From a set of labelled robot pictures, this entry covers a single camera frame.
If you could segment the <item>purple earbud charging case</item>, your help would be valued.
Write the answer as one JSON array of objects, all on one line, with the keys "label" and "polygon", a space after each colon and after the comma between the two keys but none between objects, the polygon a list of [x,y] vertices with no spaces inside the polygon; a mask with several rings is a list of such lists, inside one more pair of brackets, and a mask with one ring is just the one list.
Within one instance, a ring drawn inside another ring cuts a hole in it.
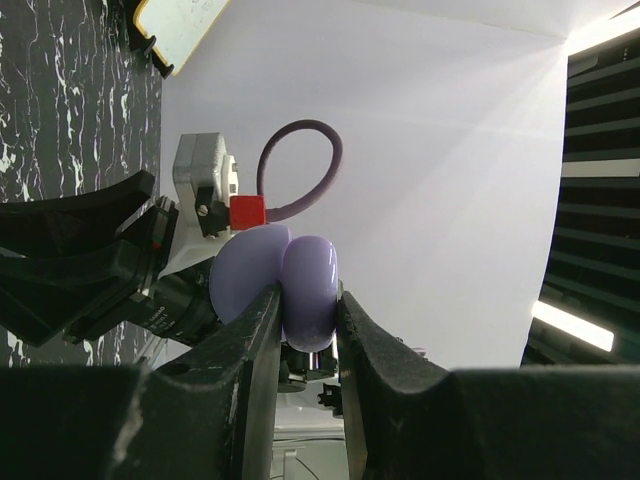
[{"label": "purple earbud charging case", "polygon": [[338,257],[321,236],[294,238],[289,228],[269,224],[242,231],[214,258],[209,292],[220,321],[227,325],[266,287],[281,287],[284,339],[297,351],[330,346],[339,297]]}]

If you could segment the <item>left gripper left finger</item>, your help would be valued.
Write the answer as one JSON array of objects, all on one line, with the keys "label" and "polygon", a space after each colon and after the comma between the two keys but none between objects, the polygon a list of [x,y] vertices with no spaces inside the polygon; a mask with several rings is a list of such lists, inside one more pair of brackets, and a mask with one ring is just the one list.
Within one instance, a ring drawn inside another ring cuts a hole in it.
[{"label": "left gripper left finger", "polygon": [[1,372],[5,479],[265,479],[280,366],[281,289],[150,369]]}]

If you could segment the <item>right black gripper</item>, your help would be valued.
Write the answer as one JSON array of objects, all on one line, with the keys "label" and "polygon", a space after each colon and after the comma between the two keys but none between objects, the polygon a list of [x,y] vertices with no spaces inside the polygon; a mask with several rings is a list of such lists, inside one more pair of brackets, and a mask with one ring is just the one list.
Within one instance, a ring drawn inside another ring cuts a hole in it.
[{"label": "right black gripper", "polygon": [[219,328],[209,299],[209,269],[225,209],[202,218],[192,206],[159,198],[140,217],[155,177],[141,170],[110,187],[48,200],[1,205],[1,325],[41,346],[65,329],[72,343],[95,340],[123,321],[185,345]]}]

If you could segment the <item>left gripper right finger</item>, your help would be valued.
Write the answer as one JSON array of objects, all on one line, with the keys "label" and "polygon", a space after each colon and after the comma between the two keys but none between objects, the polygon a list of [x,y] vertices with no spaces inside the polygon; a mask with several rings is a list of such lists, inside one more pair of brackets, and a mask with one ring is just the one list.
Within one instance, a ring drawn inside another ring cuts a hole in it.
[{"label": "left gripper right finger", "polygon": [[635,479],[639,370],[448,371],[376,324],[350,293],[337,311],[353,479]]}]

